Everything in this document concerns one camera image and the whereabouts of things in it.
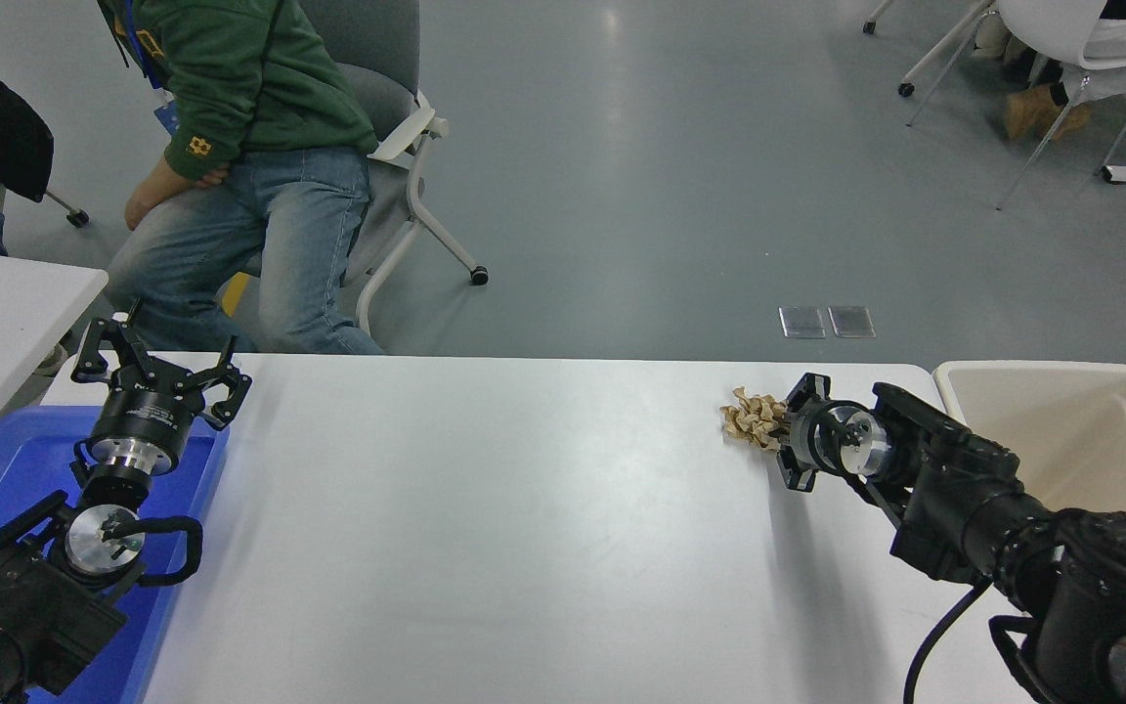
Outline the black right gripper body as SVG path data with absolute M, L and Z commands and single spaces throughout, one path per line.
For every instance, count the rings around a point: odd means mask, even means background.
M 807 402 L 790 412 L 790 431 L 781 451 L 781 472 L 841 472 L 842 421 L 839 401 Z

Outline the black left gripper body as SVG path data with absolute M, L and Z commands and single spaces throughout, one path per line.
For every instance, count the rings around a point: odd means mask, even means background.
M 179 391 L 166 384 L 161 391 L 140 383 L 108 378 L 108 399 L 102 406 L 89 446 L 111 451 L 113 442 L 144 442 L 160 452 L 182 452 L 191 437 L 194 418 L 200 415 L 200 392 Z

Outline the person's left hand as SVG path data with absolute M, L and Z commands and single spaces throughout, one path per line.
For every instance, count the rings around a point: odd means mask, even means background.
M 122 213 L 125 226 L 129 229 L 129 232 L 137 231 L 140 223 L 148 217 L 148 214 L 152 210 L 166 200 L 191 189 L 193 186 L 193 179 L 176 173 L 175 169 L 166 160 L 166 157 L 161 157 L 157 161 L 157 164 L 152 167 L 148 177 L 142 182 L 138 182 L 134 191 L 131 191 L 129 198 L 124 206 L 124 213 Z

